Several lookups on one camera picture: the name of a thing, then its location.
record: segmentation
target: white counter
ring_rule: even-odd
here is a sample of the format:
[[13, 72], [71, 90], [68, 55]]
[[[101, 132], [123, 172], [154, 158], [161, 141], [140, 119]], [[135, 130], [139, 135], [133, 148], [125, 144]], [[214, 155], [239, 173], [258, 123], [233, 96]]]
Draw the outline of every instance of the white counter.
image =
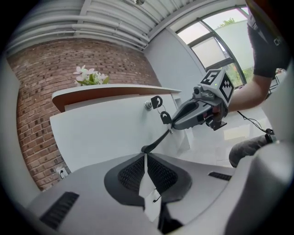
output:
[[[177, 103], [181, 103], [179, 92], [128, 84], [83, 86], [55, 92], [52, 100], [64, 112], [50, 118], [51, 127], [69, 169], [73, 172], [141, 152], [144, 145], [153, 143], [168, 128], [157, 110], [147, 111], [144, 102], [160, 95], [172, 116]], [[153, 152], [177, 157], [179, 152], [189, 149], [188, 139], [186, 131], [175, 130]]]

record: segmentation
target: ceiling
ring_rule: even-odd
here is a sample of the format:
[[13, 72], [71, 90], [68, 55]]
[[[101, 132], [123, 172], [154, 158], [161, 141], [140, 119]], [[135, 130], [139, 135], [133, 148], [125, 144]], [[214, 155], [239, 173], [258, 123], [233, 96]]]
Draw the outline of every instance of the ceiling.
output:
[[146, 0], [141, 6], [132, 0], [44, 0], [18, 26], [6, 51], [11, 55], [60, 38], [102, 39], [143, 50], [169, 18], [205, 1], [213, 0]]

